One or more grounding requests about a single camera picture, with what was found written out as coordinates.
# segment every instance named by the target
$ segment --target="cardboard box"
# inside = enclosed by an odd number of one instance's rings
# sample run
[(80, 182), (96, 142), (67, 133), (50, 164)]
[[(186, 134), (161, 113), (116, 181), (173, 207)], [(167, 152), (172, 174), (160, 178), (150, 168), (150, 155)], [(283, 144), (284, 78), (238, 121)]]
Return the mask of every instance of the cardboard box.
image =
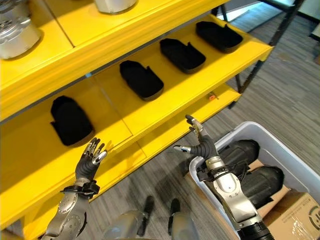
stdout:
[(290, 191), (263, 220), (276, 240), (320, 239), (320, 206), (309, 193)]

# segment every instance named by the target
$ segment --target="robot finger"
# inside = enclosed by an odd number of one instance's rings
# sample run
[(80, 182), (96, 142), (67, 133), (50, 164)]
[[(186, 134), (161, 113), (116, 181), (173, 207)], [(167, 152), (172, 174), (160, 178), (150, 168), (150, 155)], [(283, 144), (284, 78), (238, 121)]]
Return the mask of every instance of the robot finger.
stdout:
[(92, 143), (92, 145), (89, 149), (89, 154), (91, 157), (94, 156), (95, 150), (96, 150), (99, 143), (100, 143), (100, 138), (96, 138), (96, 140)]
[(96, 158), (98, 157), (99, 153), (100, 153), (101, 150), (104, 148), (104, 146), (105, 146), (105, 144), (102, 143), (102, 144), (98, 147), (98, 149), (95, 151), (95, 153), (94, 153), (94, 155), (93, 155), (93, 158), (94, 158), (94, 159), (96, 159)]
[(86, 146), (85, 150), (83, 151), (83, 154), (87, 154), (88, 152), (90, 152), (92, 145), (94, 144), (94, 142), (97, 140), (96, 137), (94, 137)]
[(107, 156), (107, 150), (104, 150), (97, 157), (94, 157), (92, 159), (92, 163), (94, 165), (98, 165), (106, 156)]

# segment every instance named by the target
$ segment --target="gray carpet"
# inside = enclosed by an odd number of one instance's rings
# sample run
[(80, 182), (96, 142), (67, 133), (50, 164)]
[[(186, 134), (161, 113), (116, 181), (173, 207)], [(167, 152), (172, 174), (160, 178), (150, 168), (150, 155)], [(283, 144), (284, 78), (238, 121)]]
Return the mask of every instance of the gray carpet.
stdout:
[(246, 33), (264, 24), (282, 11), (264, 2), (259, 2), (256, 6), (244, 14), (232, 20), (231, 24), (243, 30)]
[[(282, 17), (277, 16), (252, 34), (268, 42)], [(234, 108), (224, 109), (205, 122), (212, 136), (218, 138), (243, 121), (255, 121), (320, 174), (320, 66), (314, 63), (317, 42), (308, 38), (314, 28), (314, 23), (295, 18)], [(194, 144), (196, 138), (187, 134), (178, 143)], [(146, 237), (170, 239), (170, 201), (179, 198), (183, 209), (191, 212), (201, 240), (231, 239), (183, 178), (180, 164), (186, 159), (169, 147), (98, 197), (90, 204), (88, 225), (79, 239), (100, 240), (102, 230), (112, 220), (127, 210), (142, 208), (148, 195), (155, 197), (155, 212)]]

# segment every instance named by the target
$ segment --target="shelf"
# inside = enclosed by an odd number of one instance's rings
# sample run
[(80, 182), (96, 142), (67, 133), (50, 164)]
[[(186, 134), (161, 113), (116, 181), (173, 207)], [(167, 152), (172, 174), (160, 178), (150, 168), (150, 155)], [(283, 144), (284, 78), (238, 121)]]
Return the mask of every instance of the shelf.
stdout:
[[(137, 143), (132, 144), (113, 158), (106, 160), (96, 173), (95, 180), (100, 186), (100, 191), (98, 195), (93, 197), (93, 200), (146, 161), (146, 156)], [(62, 197), (63, 194), (58, 193), (42, 204), (41, 207), (37, 207), (24, 217), (22, 225), (26, 240), (34, 240), (44, 233), (50, 220), (55, 216)]]
[(226, 1), (139, 0), (131, 11), (108, 15), (99, 13), (92, 0), (48, 0), (50, 11), (74, 42), (72, 48), (58, 24), (46, 16), (44, 2), (33, 0), (32, 18), (39, 19), (44, 38), (28, 55), (1, 61), (5, 80), (0, 121)]
[(137, 142), (144, 154), (148, 158), (152, 158), (188, 133), (189, 126), (186, 122), (186, 114), (195, 117), (200, 122), (204, 122), (240, 97), (238, 92), (226, 84), (222, 84), (215, 89), (214, 94), (217, 96), (216, 99), (209, 100), (208, 97), (201, 98), (172, 119), (138, 140)]
[[(183, 113), (173, 117), (139, 140), (138, 144), (142, 150), (137, 143), (134, 143), (123, 152), (117, 154), (115, 158), (103, 164), (99, 168), (96, 178), (98, 185), (101, 183), (105, 184), (101, 186), (99, 194), (102, 194), (123, 177), (158, 154), (159, 151), (162, 151), (182, 135), (186, 134), (189, 131), (188, 124), (185, 121), (186, 113), (192, 114), (199, 121), (203, 122), (240, 97), (239, 93), (225, 84), (217, 88), (214, 93), (218, 99), (210, 101), (208, 98), (203, 97), (185, 109)], [(41, 207), (38, 207), (24, 217), (23, 232), (27, 240), (33, 240), (43, 234), (49, 221), (56, 214), (58, 203), (62, 196), (62, 194), (54, 196)]]
[(105, 142), (111, 150), (110, 158), (114, 155), (112, 149), (132, 135), (91, 78), (0, 126), (1, 230), (75, 179), (75, 166), (84, 146), (64, 146), (50, 124), (53, 100), (62, 95), (73, 98), (82, 107), (98, 138), (110, 140)]
[[(213, 21), (224, 25), (225, 22), (214, 16), (206, 16), (203, 21)], [(163, 94), (156, 100), (142, 101), (122, 79), (119, 64), (105, 69), (94, 78), (109, 96), (123, 121), (134, 136), (145, 134), (163, 124), (210, 90), (234, 77), (257, 60), (264, 60), (271, 47), (258, 39), (232, 27), (243, 36), (238, 50), (223, 54), (210, 46), (195, 33), (195, 23), (187, 25), (168, 38), (179, 39), (191, 44), (205, 54), (203, 68), (194, 74), (185, 74), (173, 66), (160, 52), (159, 42), (143, 48), (124, 60), (140, 62), (150, 66), (164, 82)]]
[(31, 20), (41, 31), (42, 36), (40, 42), (23, 55), (8, 60), (1, 60), (0, 121), (14, 113), (8, 113), (6, 109), (10, 108), (10, 105), (13, 104), (16, 99), (20, 99), (21, 101), (25, 99), (25, 95), (20, 95), (20, 92), (15, 91), (16, 88), (25, 88), (23, 90), (24, 92), (30, 92), (32, 94), (38, 87), (37, 80), (23, 86), (20, 86), (22, 84), (20, 80), (38, 72), (43, 66), (50, 64), (52, 59), (73, 48), (65, 33), (61, 30), (59, 24), (42, 0), (30, 1), (29, 8), (32, 12)]

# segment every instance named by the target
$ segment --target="black object in bin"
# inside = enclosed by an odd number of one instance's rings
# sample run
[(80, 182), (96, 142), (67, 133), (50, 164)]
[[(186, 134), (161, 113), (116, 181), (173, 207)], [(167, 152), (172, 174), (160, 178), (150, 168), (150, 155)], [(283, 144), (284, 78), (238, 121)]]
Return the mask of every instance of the black object in bin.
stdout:
[(60, 96), (53, 101), (51, 122), (56, 133), (66, 146), (81, 144), (83, 140), (91, 138), (94, 127), (86, 113), (75, 100), (67, 96)]
[(261, 166), (248, 172), (241, 183), (241, 189), (256, 209), (272, 201), (271, 196), (284, 184), (285, 175), (276, 166)]
[(129, 87), (144, 101), (152, 101), (164, 90), (164, 83), (150, 69), (139, 62), (124, 61), (120, 64), (120, 73)]
[(189, 42), (184, 45), (177, 39), (166, 38), (160, 41), (161, 52), (182, 72), (193, 74), (205, 63), (206, 57)]
[(238, 49), (243, 37), (226, 24), (219, 26), (211, 21), (201, 21), (196, 24), (196, 33), (223, 53), (230, 54)]
[(260, 146), (254, 140), (234, 141), (219, 150), (219, 155), (226, 165), (234, 165), (232, 173), (239, 177), (249, 170), (248, 165), (257, 160)]

